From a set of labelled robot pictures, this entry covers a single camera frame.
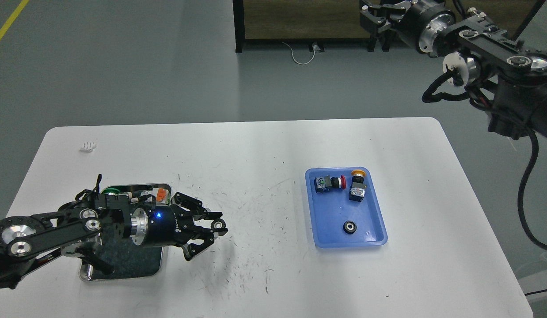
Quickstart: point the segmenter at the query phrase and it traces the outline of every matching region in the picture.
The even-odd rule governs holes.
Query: white table
[[[304,173],[353,166],[371,173],[388,243],[318,249]],[[229,233],[191,262],[170,248],[150,278],[85,283],[61,257],[0,290],[0,318],[532,317],[435,119],[59,127],[8,215],[55,211],[98,173],[169,183],[223,211]]]

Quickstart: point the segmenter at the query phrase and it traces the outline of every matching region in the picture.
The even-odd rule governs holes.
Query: small white object
[[[92,152],[95,150],[95,148],[96,148],[96,143],[93,143],[92,141],[90,141],[90,142],[84,143],[81,149],[79,149],[79,151]]]

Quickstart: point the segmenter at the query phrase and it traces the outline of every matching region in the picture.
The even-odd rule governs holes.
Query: yellow floor line
[[[16,20],[16,18],[19,16],[20,12],[24,9],[24,7],[28,4],[29,0],[22,0],[19,4],[19,6],[16,7],[15,12],[11,14],[11,16],[8,17],[8,20],[4,23],[3,27],[0,29],[0,39],[3,38],[4,34],[8,31],[8,29],[11,27],[12,23]]]

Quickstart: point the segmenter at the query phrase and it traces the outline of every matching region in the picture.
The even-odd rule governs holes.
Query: power outlet
[[[322,52],[324,52],[324,47],[322,47],[321,45],[319,45],[317,42],[313,42],[313,43],[309,46],[309,51],[310,51],[310,52],[315,52],[315,53],[322,53]]]

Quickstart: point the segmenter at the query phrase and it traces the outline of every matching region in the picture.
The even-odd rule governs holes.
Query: metal tray
[[[134,192],[151,190],[154,187],[163,188],[173,195],[171,186],[165,183],[151,185],[111,185],[107,188],[118,189],[121,192]],[[102,248],[98,256],[114,265],[114,273],[105,275],[95,270],[91,265],[81,262],[79,278],[83,281],[96,280],[122,280],[127,278],[138,278],[153,276],[159,272],[162,265],[163,248],[143,248],[136,246],[131,239],[122,240],[114,235],[114,228],[108,227],[103,230]]]

